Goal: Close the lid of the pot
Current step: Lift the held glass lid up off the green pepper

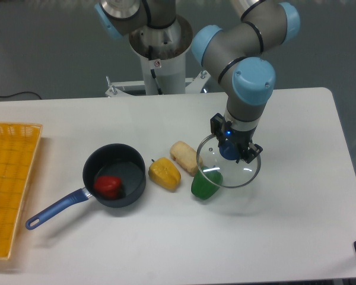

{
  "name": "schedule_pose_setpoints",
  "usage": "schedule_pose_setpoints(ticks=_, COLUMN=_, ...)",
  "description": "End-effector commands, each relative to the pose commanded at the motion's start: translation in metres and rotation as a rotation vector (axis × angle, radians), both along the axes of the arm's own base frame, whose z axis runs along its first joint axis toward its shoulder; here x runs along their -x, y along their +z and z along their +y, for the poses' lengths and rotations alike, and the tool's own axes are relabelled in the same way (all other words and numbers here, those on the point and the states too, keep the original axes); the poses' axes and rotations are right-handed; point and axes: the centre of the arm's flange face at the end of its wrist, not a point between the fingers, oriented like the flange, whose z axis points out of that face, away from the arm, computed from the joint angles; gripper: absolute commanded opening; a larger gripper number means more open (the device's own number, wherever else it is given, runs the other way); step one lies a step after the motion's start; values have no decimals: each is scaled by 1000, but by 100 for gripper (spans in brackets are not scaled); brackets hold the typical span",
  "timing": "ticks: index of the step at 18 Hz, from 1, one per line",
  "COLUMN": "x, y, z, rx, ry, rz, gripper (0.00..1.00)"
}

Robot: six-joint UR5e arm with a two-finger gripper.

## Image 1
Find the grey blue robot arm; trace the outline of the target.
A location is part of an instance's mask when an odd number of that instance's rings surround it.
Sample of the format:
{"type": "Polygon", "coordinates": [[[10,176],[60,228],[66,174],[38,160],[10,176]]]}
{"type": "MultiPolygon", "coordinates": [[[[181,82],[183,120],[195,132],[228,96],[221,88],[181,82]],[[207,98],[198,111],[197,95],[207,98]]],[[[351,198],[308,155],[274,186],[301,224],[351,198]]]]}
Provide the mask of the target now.
{"type": "Polygon", "coordinates": [[[185,55],[191,51],[228,97],[224,114],[210,121],[221,155],[250,163],[262,152],[252,137],[276,80],[272,65],[260,56],[295,37],[300,16],[287,2],[233,6],[238,25],[228,31],[209,25],[198,33],[177,14],[174,1],[98,1],[94,8],[112,38],[128,37],[148,95],[184,92],[185,55]]]}

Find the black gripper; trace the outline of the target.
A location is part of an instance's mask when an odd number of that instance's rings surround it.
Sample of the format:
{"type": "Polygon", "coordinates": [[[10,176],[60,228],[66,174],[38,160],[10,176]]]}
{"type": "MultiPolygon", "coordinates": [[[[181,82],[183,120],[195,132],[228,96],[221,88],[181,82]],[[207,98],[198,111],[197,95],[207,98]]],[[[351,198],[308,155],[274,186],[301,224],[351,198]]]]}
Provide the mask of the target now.
{"type": "Polygon", "coordinates": [[[233,117],[223,117],[220,113],[210,119],[211,134],[219,140],[218,146],[222,147],[226,141],[235,146],[238,153],[236,163],[244,161],[249,164],[263,151],[260,145],[252,143],[256,128],[255,121],[243,122],[233,117]]]}

